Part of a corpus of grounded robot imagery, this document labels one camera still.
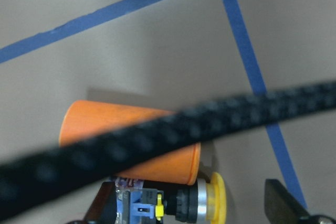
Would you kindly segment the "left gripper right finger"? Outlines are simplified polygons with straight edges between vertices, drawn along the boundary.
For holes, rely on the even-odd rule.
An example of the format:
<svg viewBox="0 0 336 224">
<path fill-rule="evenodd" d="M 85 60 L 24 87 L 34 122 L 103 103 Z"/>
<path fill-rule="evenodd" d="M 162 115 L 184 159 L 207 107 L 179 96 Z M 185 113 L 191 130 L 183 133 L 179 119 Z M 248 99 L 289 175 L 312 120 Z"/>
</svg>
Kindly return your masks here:
<svg viewBox="0 0 336 224">
<path fill-rule="evenodd" d="M 270 223 L 303 223 L 310 214 L 277 179 L 265 180 L 264 212 Z"/>
</svg>

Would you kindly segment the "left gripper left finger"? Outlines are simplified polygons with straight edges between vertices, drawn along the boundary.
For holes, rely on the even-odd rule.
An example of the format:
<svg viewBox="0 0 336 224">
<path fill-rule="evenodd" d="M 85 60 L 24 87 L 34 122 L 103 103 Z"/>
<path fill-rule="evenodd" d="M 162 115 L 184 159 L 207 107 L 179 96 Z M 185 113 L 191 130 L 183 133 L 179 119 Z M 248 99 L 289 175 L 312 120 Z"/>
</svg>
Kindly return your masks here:
<svg viewBox="0 0 336 224">
<path fill-rule="evenodd" d="M 117 199 L 114 182 L 103 182 L 85 214 L 87 223 L 110 223 L 117 218 Z"/>
</svg>

